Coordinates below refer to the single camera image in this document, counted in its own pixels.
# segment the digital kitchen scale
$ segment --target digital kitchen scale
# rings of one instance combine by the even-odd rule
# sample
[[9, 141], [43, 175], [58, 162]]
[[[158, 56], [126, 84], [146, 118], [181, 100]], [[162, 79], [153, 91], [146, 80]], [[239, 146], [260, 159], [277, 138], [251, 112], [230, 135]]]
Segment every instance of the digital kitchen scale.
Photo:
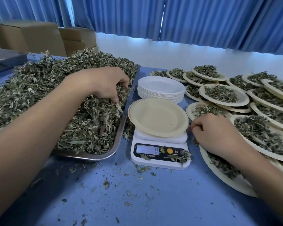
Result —
[[[179, 162], [173, 162], [168, 155], [182, 156], [184, 150], [188, 150], [187, 138], [186, 131], [174, 137], [156, 137], [135, 128], [131, 146], [131, 159], [135, 164], [142, 166], [184, 170], [189, 166], [190, 160], [181, 165]], [[165, 153], [160, 152], [161, 147], [164, 148]], [[151, 160], [143, 159], [141, 154]]]

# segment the stainless steel tray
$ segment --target stainless steel tray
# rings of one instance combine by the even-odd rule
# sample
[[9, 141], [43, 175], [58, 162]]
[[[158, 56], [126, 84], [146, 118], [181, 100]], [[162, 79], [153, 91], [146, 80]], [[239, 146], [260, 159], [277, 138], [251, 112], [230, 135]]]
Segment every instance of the stainless steel tray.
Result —
[[[138, 65], [138, 64], [135, 64], [135, 65], [137, 66], [137, 72], [136, 72], [136, 75], [135, 75], [133, 83], [132, 83], [133, 89], [135, 89], [135, 85], [137, 85], [137, 83], [136, 83], [137, 77], [136, 76], [139, 74], [139, 70], [141, 68], [140, 65]], [[122, 118], [121, 118], [121, 122], [119, 124], [118, 129], [117, 129], [117, 134], [115, 136], [114, 144], [109, 151], [107, 151], [106, 153], [101, 154], [101, 155], [94, 155], [94, 154], [91, 154], [91, 153], [88, 153], [88, 152], [74, 152], [74, 151], [68, 151], [68, 150], [53, 149], [52, 154], [58, 155], [58, 156], [66, 156], [66, 157], [71, 157], [71, 158], [77, 158], [77, 159], [92, 160], [92, 161], [98, 161], [98, 160], [106, 159], [106, 158], [109, 158], [110, 156], [112, 156], [117, 151], [117, 149], [119, 148], [119, 145], [121, 143], [122, 133], [124, 131], [124, 127], [125, 127], [126, 120], [127, 120], [128, 108], [131, 105], [133, 94], [134, 94], [134, 90], [132, 90], [129, 94], [129, 97], [128, 97], [126, 105], [125, 105], [125, 110], [124, 110], [124, 113], [123, 113]]]

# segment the human hand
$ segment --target human hand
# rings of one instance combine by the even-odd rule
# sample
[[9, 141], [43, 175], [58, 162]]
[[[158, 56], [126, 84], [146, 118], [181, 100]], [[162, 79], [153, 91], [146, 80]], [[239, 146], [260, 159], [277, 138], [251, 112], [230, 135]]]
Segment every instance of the human hand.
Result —
[[251, 146], [228, 118], [207, 113], [193, 120], [190, 131], [205, 150], [229, 161]]
[[129, 78], [121, 68], [106, 66], [80, 70], [68, 75], [64, 81], [76, 87], [86, 97], [94, 94], [99, 98], [110, 98], [119, 102], [116, 85], [121, 81], [128, 88]]

